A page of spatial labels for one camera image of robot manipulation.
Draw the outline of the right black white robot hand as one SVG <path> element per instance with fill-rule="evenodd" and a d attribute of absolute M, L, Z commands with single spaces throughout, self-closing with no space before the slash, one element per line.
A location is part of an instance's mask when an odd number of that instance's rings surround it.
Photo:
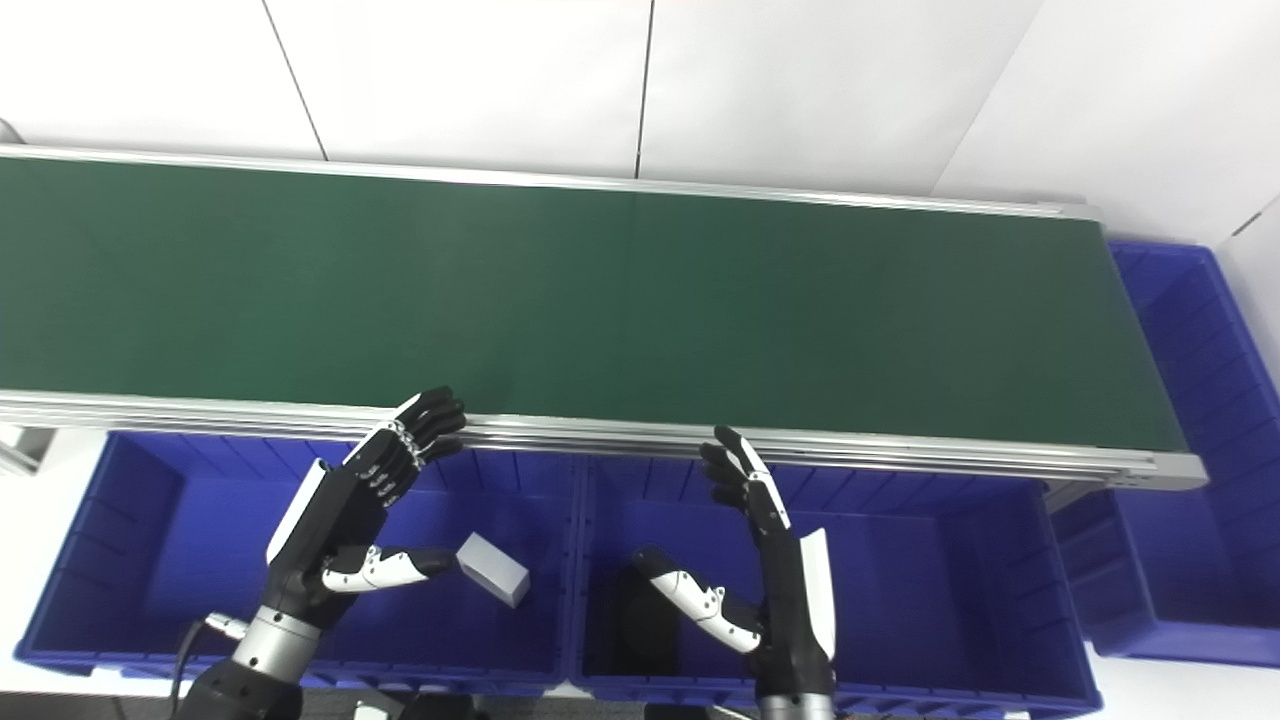
<path fill-rule="evenodd" d="M 712 498 L 742 514 L 763 596 L 751 605 L 649 544 L 634 566 L 675 609 L 740 653 L 763 719 L 835 717 L 837 620 L 827 533 L 800 536 L 772 470 L 739 430 L 717 425 L 699 448 Z"/>

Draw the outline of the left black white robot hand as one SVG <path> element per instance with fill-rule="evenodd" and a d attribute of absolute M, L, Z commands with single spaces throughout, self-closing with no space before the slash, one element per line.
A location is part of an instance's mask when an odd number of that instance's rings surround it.
<path fill-rule="evenodd" d="M 317 459 L 268 544 L 260 605 L 270 621 L 329 632 L 357 594 L 416 584 L 456 565 L 454 552 L 378 541 L 390 507 L 424 469 L 462 448 L 465 402 L 447 386 L 411 396 L 340 462 Z"/>

